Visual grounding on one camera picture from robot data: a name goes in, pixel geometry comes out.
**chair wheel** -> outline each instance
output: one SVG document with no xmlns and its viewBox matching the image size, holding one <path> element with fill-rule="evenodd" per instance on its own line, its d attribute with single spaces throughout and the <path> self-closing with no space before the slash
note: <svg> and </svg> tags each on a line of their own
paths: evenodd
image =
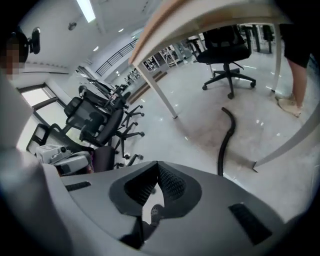
<svg viewBox="0 0 320 256">
<path fill-rule="evenodd" d="M 232 92 L 230 92 L 230 93 L 228 94 L 228 98 L 229 98 L 230 100 L 232 100 L 234 97 L 235 97 L 235 95 L 234 95 Z"/>
</svg>

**recessed light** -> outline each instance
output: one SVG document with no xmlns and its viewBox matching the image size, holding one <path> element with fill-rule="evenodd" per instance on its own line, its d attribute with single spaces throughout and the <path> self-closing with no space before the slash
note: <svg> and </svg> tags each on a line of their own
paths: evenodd
<svg viewBox="0 0 320 256">
<path fill-rule="evenodd" d="M 76 0 L 81 8 L 81 11 L 83 12 L 84 17 L 86 18 L 86 21 L 92 22 L 96 16 L 94 13 L 94 10 L 92 9 L 90 0 Z"/>
</svg>

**black cable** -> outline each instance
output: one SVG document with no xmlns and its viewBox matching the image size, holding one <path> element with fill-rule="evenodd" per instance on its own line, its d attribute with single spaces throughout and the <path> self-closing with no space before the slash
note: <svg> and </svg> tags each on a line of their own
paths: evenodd
<svg viewBox="0 0 320 256">
<path fill-rule="evenodd" d="M 219 150 L 219 156 L 218 156 L 218 175 L 219 176 L 224 176 L 224 158 L 225 158 L 225 151 L 226 151 L 226 147 L 228 144 L 228 141 L 230 139 L 230 137 L 235 133 L 235 129 L 236 129 L 236 120 L 235 117 L 231 114 L 231 112 L 222 107 L 221 109 L 223 112 L 225 112 L 231 119 L 231 127 L 230 129 L 226 132 L 226 135 L 223 139 L 223 142 L 221 144 L 220 150 Z"/>
</svg>

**wooden table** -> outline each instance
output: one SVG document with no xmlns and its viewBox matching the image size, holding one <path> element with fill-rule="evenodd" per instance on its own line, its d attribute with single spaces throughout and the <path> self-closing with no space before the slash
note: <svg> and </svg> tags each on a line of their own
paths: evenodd
<svg viewBox="0 0 320 256">
<path fill-rule="evenodd" d="M 266 0 L 167 0 L 145 26 L 129 59 L 129 64 L 133 64 L 139 70 L 175 119 L 177 113 L 142 62 L 165 47 L 188 37 L 223 26 L 247 23 L 274 25 L 276 61 L 271 87 L 274 92 L 281 67 L 279 24 L 290 22 L 275 5 Z M 320 120 L 317 116 L 312 114 L 296 135 L 275 152 L 258 161 L 254 169 L 257 171 L 259 166 L 285 154 L 310 135 L 315 127 L 319 126 Z"/>
</svg>

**black metal railing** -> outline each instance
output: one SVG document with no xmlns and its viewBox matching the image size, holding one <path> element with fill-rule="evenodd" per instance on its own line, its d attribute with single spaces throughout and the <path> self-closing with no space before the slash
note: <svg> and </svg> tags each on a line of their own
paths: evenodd
<svg viewBox="0 0 320 256">
<path fill-rule="evenodd" d="M 131 52 L 137 43 L 138 39 L 132 41 L 127 44 L 125 47 L 118 50 L 114 55 L 112 55 L 105 63 L 103 63 L 97 70 L 96 73 L 99 74 L 100 77 L 103 76 L 104 73 L 107 72 L 108 69 L 111 68 L 118 60 L 120 60 L 124 55 Z"/>
</svg>

